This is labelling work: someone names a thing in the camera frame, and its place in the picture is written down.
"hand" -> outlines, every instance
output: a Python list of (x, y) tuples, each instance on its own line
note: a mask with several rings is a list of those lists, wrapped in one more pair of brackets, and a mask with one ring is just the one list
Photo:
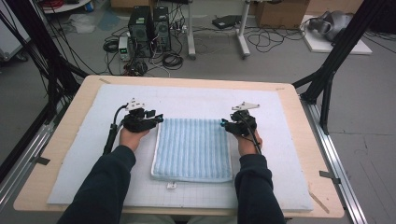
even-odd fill
[(126, 146), (133, 152), (136, 151), (139, 146), (140, 139), (148, 134), (149, 130), (141, 133), (131, 133), (127, 129), (122, 128), (120, 131), (120, 145)]
[[(259, 142), (260, 147), (262, 147), (262, 139), (260, 138), (257, 130), (254, 132), (254, 135), (256, 136), (256, 139)], [(236, 134), (234, 134), (233, 136), (235, 136), (236, 140), (238, 140), (238, 151), (241, 157), (247, 154), (257, 154), (257, 150), (253, 144), (253, 136), (251, 136), (251, 134), (247, 137)]]

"desk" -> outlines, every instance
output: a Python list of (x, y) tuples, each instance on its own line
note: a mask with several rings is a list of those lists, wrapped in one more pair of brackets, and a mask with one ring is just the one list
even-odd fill
[[(50, 159), (47, 166), (38, 164), (26, 181), (17, 200), (16, 210), (22, 211), (63, 211), (65, 205), (47, 204), (47, 199), (56, 181), (64, 156), (71, 147), (78, 128), (89, 111), (96, 93), (103, 84), (130, 84), (140, 86), (174, 86), (233, 90), (277, 91), (284, 107), (284, 113), (290, 127), (295, 148), (307, 180), (314, 210), (309, 213), (285, 213), (285, 217), (341, 217), (343, 206), (328, 178), (319, 176), (319, 171), (327, 171), (320, 154), (316, 139), (309, 126), (299, 97), (290, 84), (258, 83), (240, 81), (154, 78), (154, 77), (86, 77), (75, 99), (69, 106), (63, 120), (52, 136), (42, 157)], [(190, 209), (190, 208), (156, 208), (124, 207), (124, 213), (234, 216), (230, 209)]]
[[(189, 46), (189, 57), (191, 59), (195, 60), (194, 36), (192, 33), (192, 12), (191, 12), (192, 1), (193, 0), (189, 0), (189, 5), (188, 5), (188, 7), (189, 7), (189, 20), (188, 20), (189, 32), (187, 34), (187, 42), (188, 42), (188, 46)], [(244, 1), (244, 7), (242, 10), (241, 27), (240, 27), (240, 29), (236, 29), (236, 31), (235, 31), (236, 37), (239, 41), (239, 44), (241, 45), (243, 59), (246, 59), (246, 57), (250, 56), (250, 51), (248, 50), (248, 44), (244, 37), (245, 25), (247, 23), (249, 8), (250, 8), (250, 0)]]

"dark sleeve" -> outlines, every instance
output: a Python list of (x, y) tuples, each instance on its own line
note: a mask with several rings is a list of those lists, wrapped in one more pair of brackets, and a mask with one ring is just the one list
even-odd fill
[(135, 161), (125, 146), (99, 158), (58, 223), (119, 223)]
[(239, 159), (241, 170), (235, 178), (238, 223), (286, 223), (273, 193), (272, 173), (262, 155)]

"cardboard box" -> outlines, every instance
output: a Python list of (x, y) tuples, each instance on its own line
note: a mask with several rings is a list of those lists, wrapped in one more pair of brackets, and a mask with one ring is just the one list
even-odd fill
[(256, 22), (259, 27), (299, 29), (310, 0), (284, 0), (279, 4), (259, 3)]
[(248, 8), (248, 15), (256, 15), (258, 2), (250, 3), (250, 7)]
[(155, 6), (155, 0), (111, 0), (111, 7), (133, 8), (135, 6), (150, 6), (151, 10)]
[(307, 15), (322, 15), (326, 11), (340, 10), (345, 13), (356, 13), (363, 0), (311, 0), (306, 10)]

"electronic device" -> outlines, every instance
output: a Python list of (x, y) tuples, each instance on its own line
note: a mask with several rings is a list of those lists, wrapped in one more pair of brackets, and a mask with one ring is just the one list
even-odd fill
[(335, 42), (349, 25), (352, 16), (342, 11), (326, 11), (323, 15), (309, 20), (308, 30), (317, 30), (327, 40)]
[(218, 27), (219, 29), (224, 29), (235, 26), (236, 24), (240, 23), (241, 20), (242, 20), (242, 16), (225, 16), (213, 20), (212, 24)]
[[(110, 125), (110, 131), (104, 148), (103, 155), (111, 152), (117, 133), (123, 125), (131, 133), (141, 133), (146, 130), (155, 128), (158, 123), (163, 122), (163, 114), (155, 116), (155, 110), (147, 111), (143, 109), (144, 103), (140, 103), (133, 98), (127, 105), (122, 105), (114, 115), (113, 123)], [(129, 114), (125, 115), (119, 125), (116, 124), (117, 116), (122, 109)]]
[(152, 12), (155, 34), (157, 36), (157, 48), (163, 51), (171, 50), (171, 33), (169, 31), (168, 7), (155, 7)]
[(134, 57), (150, 58), (152, 49), (155, 49), (155, 43), (151, 43), (155, 37), (155, 30), (150, 7), (134, 7), (128, 22), (128, 29), (131, 34)]
[(261, 146), (256, 138), (255, 131), (257, 129), (256, 119), (248, 113), (249, 109), (258, 108), (260, 105), (254, 105), (244, 102), (241, 105), (233, 106), (232, 110), (236, 110), (230, 115), (233, 122), (227, 119), (221, 120), (221, 127), (224, 127), (226, 132), (247, 138), (251, 136), (251, 141), (256, 148), (257, 153), (262, 154)]
[(120, 57), (125, 62), (129, 62), (131, 60), (131, 48), (128, 39), (128, 36), (120, 36), (119, 39)]
[(146, 6), (134, 7), (128, 22), (131, 38), (137, 42), (151, 41), (154, 37), (154, 23), (150, 8)]

